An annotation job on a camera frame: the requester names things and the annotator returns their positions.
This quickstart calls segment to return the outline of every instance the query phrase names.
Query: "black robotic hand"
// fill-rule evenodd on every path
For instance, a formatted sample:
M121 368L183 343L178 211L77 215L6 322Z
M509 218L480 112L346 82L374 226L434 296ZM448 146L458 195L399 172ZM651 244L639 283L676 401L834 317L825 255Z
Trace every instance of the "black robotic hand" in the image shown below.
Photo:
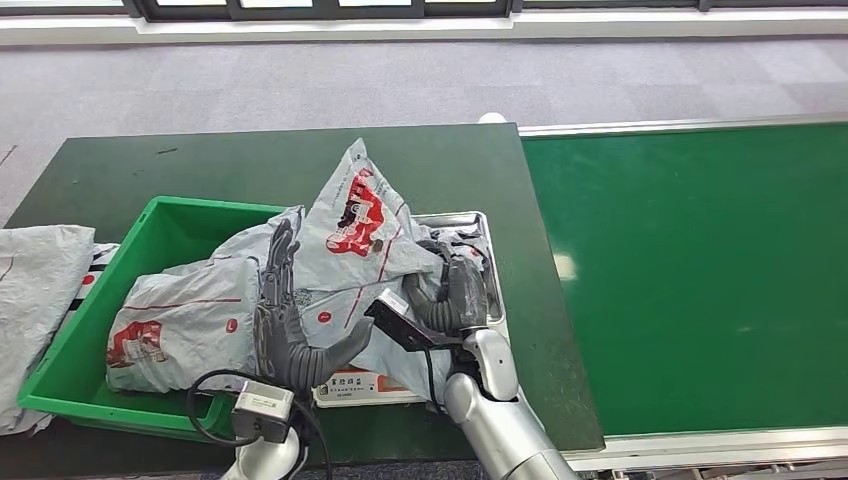
M350 335L328 348L310 347L294 302L293 263L300 243L284 220L271 239L265 285L254 314L259 374L275 385L303 394L326 382L368 346L373 321L361 319Z

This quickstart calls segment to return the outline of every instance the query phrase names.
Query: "red stripe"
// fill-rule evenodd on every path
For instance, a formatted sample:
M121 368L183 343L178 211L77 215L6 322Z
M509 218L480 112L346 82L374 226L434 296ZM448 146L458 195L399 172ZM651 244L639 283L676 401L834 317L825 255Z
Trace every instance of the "red stripe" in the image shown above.
M168 308L184 307L186 305L192 305L192 304L195 304L195 303L240 303L240 302L241 302L240 298L212 298L212 299L209 299L209 300L194 300L194 301L186 302L186 303L175 303L173 305L150 305L148 307L131 307L131 306L127 305L127 306L124 306L124 307L121 307L121 308L127 309L127 310L161 310L161 309L168 309Z
M398 206L397 210L395 210L395 217L397 217L397 214L400 213L400 209L403 208L404 205L406 205L406 202L401 202L400 206ZM383 257L383 265L380 266L380 274L377 275L378 282L383 279L383 273L386 272L386 263L389 262L389 250L392 249L392 242L394 242L395 239L400 235L401 230L401 225L400 223L398 223L398 230L397 232L395 232L395 236L392 237L391 240L389 240L388 244L386 244L386 256Z
M356 292L356 300L353 301L353 306L350 307L350 313L347 314L347 320L345 320L345 326L342 328L347 328L347 324L350 323L350 318L353 316L353 311L356 310L356 306L359 305L359 297L362 296L362 289L364 286L359 287L359 291Z

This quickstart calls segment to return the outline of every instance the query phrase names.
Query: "gray carpet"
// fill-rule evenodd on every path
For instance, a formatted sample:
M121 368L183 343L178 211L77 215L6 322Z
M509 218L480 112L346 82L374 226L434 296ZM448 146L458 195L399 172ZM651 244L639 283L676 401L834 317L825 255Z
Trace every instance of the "gray carpet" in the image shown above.
M521 125L848 112L848 39L0 49L0 226L67 137L487 111Z

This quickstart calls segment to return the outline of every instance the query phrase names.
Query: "green table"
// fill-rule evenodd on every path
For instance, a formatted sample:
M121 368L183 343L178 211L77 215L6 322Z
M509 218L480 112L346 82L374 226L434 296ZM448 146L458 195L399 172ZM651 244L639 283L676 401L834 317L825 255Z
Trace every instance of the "green table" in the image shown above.
M97 241L120 242L156 195L308 206L360 136L414 213L487 214L524 392L557 448L602 448L514 125L71 139L7 227L76 223L96 227ZM339 462L472 457L462 434L420 405L323 410L320 416Z

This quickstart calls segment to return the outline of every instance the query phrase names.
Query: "black cable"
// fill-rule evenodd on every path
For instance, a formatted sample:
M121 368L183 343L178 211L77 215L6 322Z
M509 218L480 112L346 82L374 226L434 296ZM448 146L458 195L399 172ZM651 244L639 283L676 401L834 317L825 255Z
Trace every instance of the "black cable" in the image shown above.
M203 427L200 424L200 421L197 419L197 409L194 405L194 396L197 390L200 388L200 385L209 380L212 377L217 377L220 375L232 375L234 377L246 378L248 380L253 380L254 382L262 383L265 385L273 385L269 383L267 380L259 377L257 375L253 375L250 373L239 372L238 370L229 370L229 369L221 369L221 370L212 370L211 372L207 372L200 376L197 380L191 384L191 387L188 389L188 396L186 398L186 411L188 413L188 421L191 422L191 425L197 430L198 433L209 439L215 444L225 446L225 447L243 447L245 445L250 445L251 443L259 440L259 437L256 438L248 438L244 440L227 440L224 438L216 437L212 435L209 430ZM324 452L324 465L327 468L327 480L332 480L333 478L333 462L330 459L330 449L327 447L327 440L324 439L324 433L321 432L321 426L318 424L318 419L315 418L315 415L312 414L312 411L304 406L300 401L295 398L292 398L292 405L297 408L300 413L303 415L303 418L306 419L306 422L315 430L318 434L318 440L321 442L321 450Z
M442 411L442 406L436 401L436 382L433 380L433 358L430 357L430 349L424 349L424 360L427 361L427 381L430 383L430 399L433 400L433 405L436 407L436 413L439 415L447 415Z

